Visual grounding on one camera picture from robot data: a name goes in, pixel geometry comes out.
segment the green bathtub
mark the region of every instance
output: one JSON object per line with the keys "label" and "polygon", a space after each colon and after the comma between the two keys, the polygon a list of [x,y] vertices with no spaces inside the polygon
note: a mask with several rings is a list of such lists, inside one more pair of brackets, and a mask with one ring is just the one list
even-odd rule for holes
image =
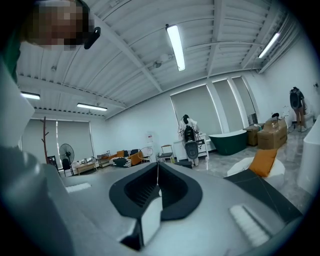
{"label": "green bathtub", "polygon": [[247,147],[247,136],[246,130],[237,130],[223,134],[212,134],[209,135],[209,138],[221,155],[229,156]]}

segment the electric fan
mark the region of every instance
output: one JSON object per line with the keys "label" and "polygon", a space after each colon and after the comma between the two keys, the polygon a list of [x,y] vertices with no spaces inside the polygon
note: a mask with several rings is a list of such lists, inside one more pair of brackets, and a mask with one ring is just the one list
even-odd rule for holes
{"label": "electric fan", "polygon": [[73,169],[72,169],[72,162],[75,159],[75,152],[73,150],[73,148],[69,145],[69,144],[62,144],[61,147],[59,148],[59,156],[61,161],[63,159],[68,159],[69,160],[69,165],[71,168],[71,172],[73,173]]}

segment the black backpack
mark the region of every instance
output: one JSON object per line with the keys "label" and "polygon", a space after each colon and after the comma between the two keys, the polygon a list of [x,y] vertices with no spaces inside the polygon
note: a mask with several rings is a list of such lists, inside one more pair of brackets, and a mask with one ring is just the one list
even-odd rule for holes
{"label": "black backpack", "polygon": [[292,89],[290,91],[290,105],[294,110],[299,108],[300,103],[300,90],[299,89]]}
{"label": "black backpack", "polygon": [[188,142],[188,141],[195,141],[195,131],[194,129],[187,125],[184,129],[184,141]]}

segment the ceiling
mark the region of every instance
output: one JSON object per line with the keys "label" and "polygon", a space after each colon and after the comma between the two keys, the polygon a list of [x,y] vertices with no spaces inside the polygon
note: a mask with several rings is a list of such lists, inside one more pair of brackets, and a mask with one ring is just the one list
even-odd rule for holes
{"label": "ceiling", "polygon": [[[101,36],[89,49],[50,51],[23,43],[18,85],[41,95],[36,112],[109,118],[146,99],[212,75],[261,69],[257,58],[287,12],[273,0],[85,0]],[[178,71],[166,24],[178,25],[185,70]],[[154,62],[167,54],[159,68]],[[88,110],[77,103],[107,107]]]}

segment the white wall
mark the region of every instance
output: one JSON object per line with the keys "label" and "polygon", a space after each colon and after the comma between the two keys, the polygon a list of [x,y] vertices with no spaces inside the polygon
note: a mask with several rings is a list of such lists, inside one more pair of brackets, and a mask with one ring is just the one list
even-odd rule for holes
{"label": "white wall", "polygon": [[315,117],[320,114],[320,65],[316,52],[306,36],[302,36],[295,45],[276,63],[262,74],[269,92],[272,94],[270,109],[282,114],[284,106],[290,110],[289,122],[296,119],[290,107],[289,92],[298,87],[307,102],[312,105]]}
{"label": "white wall", "polygon": [[[119,150],[141,149],[149,146],[147,134],[153,136],[153,148],[155,154],[161,150],[161,146],[172,144],[178,138],[178,122],[171,102],[170,95],[208,83],[208,89],[212,98],[217,98],[217,91],[212,83],[222,79],[242,76],[252,97],[253,105],[256,110],[257,118],[260,123],[265,122],[271,117],[269,107],[270,94],[268,84],[263,74],[255,71],[233,72],[210,77],[209,80],[201,79],[166,91],[158,96],[148,99],[130,109],[104,121],[98,118],[74,117],[67,113],[35,113],[34,118],[88,121],[90,122],[92,144],[95,155],[100,155],[106,151],[115,154]],[[224,113],[221,104],[216,105],[217,111]],[[222,124],[224,133],[228,132],[228,127]],[[208,142],[208,150],[215,147]]]}
{"label": "white wall", "polygon": [[[266,82],[262,75],[258,75],[255,71],[244,71],[217,75],[210,79],[218,81],[227,77],[239,76],[244,78],[249,92],[253,95],[254,99],[252,100],[254,101],[253,104],[256,108],[258,121],[265,122],[271,117],[271,112],[268,108],[269,99],[267,97]],[[147,133],[152,133],[155,147],[158,149],[165,144],[173,145],[173,142],[179,138],[177,133],[178,122],[170,95],[203,84],[206,84],[206,79],[191,82],[164,92],[109,118],[106,121],[106,143],[108,149],[111,150],[111,153],[116,153],[119,150],[146,147]],[[214,92],[212,87],[212,83],[208,84],[208,89],[211,93]],[[214,149],[214,146],[209,145],[208,149]]]}

